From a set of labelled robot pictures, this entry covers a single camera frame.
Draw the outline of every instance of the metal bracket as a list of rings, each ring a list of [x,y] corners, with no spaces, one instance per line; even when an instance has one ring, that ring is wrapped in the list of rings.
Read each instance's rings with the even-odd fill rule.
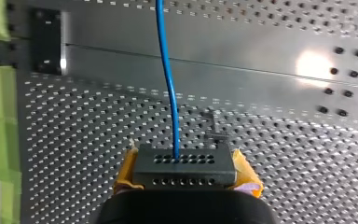
[[[141,145],[132,182],[147,189],[223,189],[236,173],[227,144],[217,149],[181,149],[180,159],[167,149]]]
[[[209,116],[212,119],[213,127],[212,130],[205,133],[205,146],[215,146],[217,144],[223,143],[226,144],[229,141],[229,134],[227,132],[220,132],[220,112],[212,110],[209,113]]]
[[[31,8],[29,16],[33,71],[61,75],[61,12]]]

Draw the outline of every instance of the perforated sheet metal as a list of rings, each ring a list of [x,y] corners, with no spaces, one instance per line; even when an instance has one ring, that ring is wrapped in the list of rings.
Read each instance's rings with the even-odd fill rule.
[[[111,195],[130,139],[171,145],[158,98],[61,77],[18,85],[22,223],[86,223]],[[358,130],[181,105],[182,147],[203,147],[214,122],[260,174],[282,223],[358,223]]]

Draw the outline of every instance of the blue wire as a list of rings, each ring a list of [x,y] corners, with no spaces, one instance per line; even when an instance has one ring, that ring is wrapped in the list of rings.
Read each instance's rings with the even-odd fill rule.
[[[167,36],[165,35],[164,24],[164,0],[156,0],[156,16],[158,27],[159,50],[161,51],[161,60],[164,67],[165,81],[167,82],[168,93],[170,95],[172,131],[173,131],[173,149],[172,156],[177,160],[179,158],[179,117],[175,97],[175,88],[173,86],[172,71],[170,65],[170,55],[167,47]]]

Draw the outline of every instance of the metal wall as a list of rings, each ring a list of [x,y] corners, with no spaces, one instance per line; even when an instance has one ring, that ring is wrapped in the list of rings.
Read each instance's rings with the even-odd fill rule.
[[[19,75],[21,136],[23,147],[29,149],[22,156],[24,171],[29,172],[23,182],[32,189],[23,198],[28,206],[22,214],[25,223],[84,222],[87,215],[82,213],[96,206],[76,200],[82,193],[80,199],[92,201],[93,197],[88,195],[93,186],[77,183],[78,177],[68,179],[73,181],[69,186],[76,189],[66,192],[66,187],[61,187],[66,193],[59,199],[48,196],[42,202],[45,204],[31,202],[55,192],[55,187],[41,191],[40,183],[32,178],[42,178],[36,171],[42,169],[37,168],[38,164],[55,169],[54,163],[51,166],[39,160],[36,153],[40,148],[49,148],[43,139],[54,139],[60,122],[65,121],[62,127],[69,128],[66,120],[85,121],[78,114],[70,117],[65,105],[55,105],[58,100],[75,101],[74,108],[83,106],[82,115],[83,110],[92,110],[87,113],[91,120],[101,119],[101,115],[95,117],[98,115],[93,108],[110,111],[109,106],[118,106],[106,116],[107,121],[100,120],[115,129],[93,124],[87,130],[91,133],[85,131],[77,136],[87,136],[79,144],[94,151],[114,146],[110,154],[86,156],[90,149],[84,149],[80,155],[84,153],[87,162],[68,161],[68,167],[76,167],[71,171],[74,174],[76,169],[88,167],[88,158],[102,156],[109,161],[113,157],[111,161],[119,165],[116,160],[121,159],[119,155],[129,138],[151,142],[155,147],[169,146],[170,124],[163,109],[167,92],[154,4],[151,0],[28,0],[25,4],[62,11],[62,61],[66,62],[62,69],[67,77],[110,84],[110,89],[102,91],[102,86],[91,87],[76,78],[67,82],[65,78]],[[200,136],[212,121],[202,114],[205,108],[212,107],[222,115],[222,130],[231,132],[231,145],[242,149],[263,178],[265,200],[283,223],[358,223],[358,1],[166,1],[166,12],[179,102],[185,108],[195,106],[181,114],[182,146],[203,147]],[[26,37],[27,27],[21,26],[13,34]],[[77,100],[84,94],[86,100]],[[127,112],[117,113],[122,111],[120,103],[95,102],[109,98],[109,94],[127,99],[121,101],[125,111],[139,112],[140,99],[146,99],[151,107],[141,108],[147,112],[143,117],[129,119]],[[48,126],[48,119],[38,120],[40,114],[51,118],[52,125]],[[132,121],[137,119],[143,122],[135,127]],[[33,136],[34,130],[41,130],[41,134]],[[76,144],[70,137],[74,131],[64,132],[67,137],[54,141],[57,150],[62,150],[57,160],[75,153],[59,147],[65,141]],[[90,140],[92,135],[106,132],[117,132],[118,136],[107,145],[100,138]],[[39,161],[30,160],[32,153]],[[43,150],[40,153],[40,158],[47,155]],[[94,165],[91,163],[92,169],[97,169]],[[116,169],[106,171],[114,173]],[[97,169],[95,183],[106,181],[103,172]],[[101,193],[97,203],[107,197],[107,188],[105,183],[98,189]],[[75,204],[81,204],[75,210],[71,203],[62,204],[72,196]],[[47,204],[58,208],[50,213]],[[65,212],[60,215],[57,210]]]

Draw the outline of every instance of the gray metal surface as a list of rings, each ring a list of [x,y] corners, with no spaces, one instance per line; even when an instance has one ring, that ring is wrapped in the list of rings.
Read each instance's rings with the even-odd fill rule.
[[[62,10],[67,75],[112,84],[26,72],[18,79],[21,220],[85,223],[111,193],[129,139],[171,143],[155,2],[26,2]],[[358,1],[185,0],[166,8],[175,85],[187,104],[182,146],[203,147],[201,137],[218,127],[260,174],[263,200],[282,223],[358,223],[358,77],[350,76],[358,72]],[[24,13],[11,13],[19,23],[12,34],[27,36]]]
[[[159,56],[154,1],[30,2],[67,12],[65,43]],[[356,2],[168,1],[166,20],[174,59],[358,84]]]
[[[140,145],[132,173],[132,183],[146,189],[224,189],[235,181],[227,142],[181,149],[177,160],[172,158],[171,150]]]
[[[61,77],[19,76],[22,223],[86,223],[112,193],[130,139],[171,144],[164,101]],[[203,147],[205,109],[180,106],[182,147]],[[358,223],[358,130],[218,110],[282,223]]]
[[[167,94],[160,58],[67,47],[68,71],[154,97]],[[172,60],[178,100],[190,105],[242,107],[266,116],[358,127],[358,86],[249,69]],[[334,94],[324,93],[326,88]],[[352,91],[352,97],[343,95]],[[329,112],[318,113],[319,105]],[[347,117],[337,114],[348,111]]]

